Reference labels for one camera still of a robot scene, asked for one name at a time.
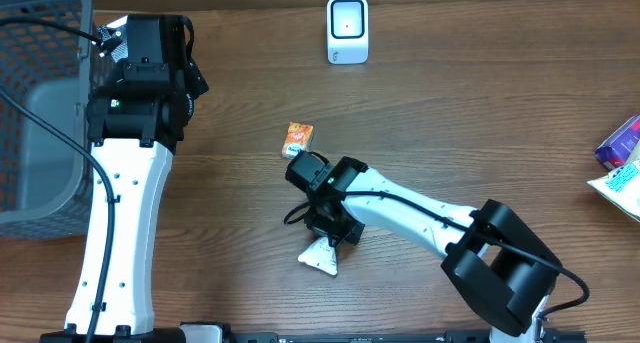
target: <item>gray plastic basket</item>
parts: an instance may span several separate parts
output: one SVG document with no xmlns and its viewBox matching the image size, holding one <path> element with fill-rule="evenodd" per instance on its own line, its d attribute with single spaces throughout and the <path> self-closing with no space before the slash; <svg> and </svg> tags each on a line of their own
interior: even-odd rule
<svg viewBox="0 0 640 343">
<path fill-rule="evenodd" d="M 0 18 L 32 16 L 95 32 L 91 0 L 0 0 Z M 90 90 L 113 66 L 83 38 L 49 27 L 0 27 L 0 85 L 18 102 L 87 147 Z M 0 99 L 0 236 L 84 233 L 91 169 L 64 143 Z"/>
</svg>

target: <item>wooden table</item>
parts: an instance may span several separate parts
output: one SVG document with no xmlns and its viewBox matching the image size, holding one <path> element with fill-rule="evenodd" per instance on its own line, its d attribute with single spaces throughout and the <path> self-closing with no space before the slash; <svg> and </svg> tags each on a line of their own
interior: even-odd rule
<svg viewBox="0 0 640 343">
<path fill-rule="evenodd" d="M 550 326 L 640 340 L 640 225 L 585 183 L 594 148 L 640 106 L 640 0 L 371 8 L 369 61 L 330 66 L 324 8 L 192 12 L 211 90 L 163 193 L 156 325 L 236 331 L 425 333 L 486 327 L 427 252 L 368 228 L 331 278 L 296 261 L 313 240 L 282 218 L 289 121 L 313 148 L 361 159 L 445 201 L 509 204 L 592 288 Z M 109 17 L 98 17 L 105 21 Z M 62 328 L 84 237 L 0 240 L 0 341 Z M 552 303 L 577 297 L 558 281 Z"/>
</svg>

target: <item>purple box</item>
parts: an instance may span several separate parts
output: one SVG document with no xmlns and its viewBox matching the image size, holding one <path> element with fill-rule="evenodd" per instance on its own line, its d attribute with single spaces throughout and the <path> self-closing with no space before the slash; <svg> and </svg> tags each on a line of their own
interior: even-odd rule
<svg viewBox="0 0 640 343">
<path fill-rule="evenodd" d="M 609 170 L 622 167 L 640 140 L 640 115 L 631 117 L 596 149 L 596 158 Z"/>
</svg>

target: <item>white plastic packet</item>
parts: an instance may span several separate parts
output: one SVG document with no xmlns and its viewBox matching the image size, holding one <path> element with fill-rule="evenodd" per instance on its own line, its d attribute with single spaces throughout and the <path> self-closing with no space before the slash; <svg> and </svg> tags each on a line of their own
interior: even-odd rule
<svg viewBox="0 0 640 343">
<path fill-rule="evenodd" d="M 630 162 L 587 183 L 640 222 L 640 161 Z"/>
<path fill-rule="evenodd" d="M 336 249 L 329 246 L 329 238 L 321 237 L 305 249 L 298 262 L 304 263 L 321 271 L 335 276 L 338 274 L 338 260 Z"/>
</svg>

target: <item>small orange packet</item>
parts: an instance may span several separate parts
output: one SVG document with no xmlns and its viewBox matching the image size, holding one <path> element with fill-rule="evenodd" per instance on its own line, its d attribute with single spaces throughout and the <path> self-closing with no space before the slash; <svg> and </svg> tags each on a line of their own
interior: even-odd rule
<svg viewBox="0 0 640 343">
<path fill-rule="evenodd" d="M 295 158 L 300 151 L 311 149 L 312 140 L 312 125 L 290 122 L 287 139 L 282 147 L 282 156 L 289 159 Z"/>
</svg>

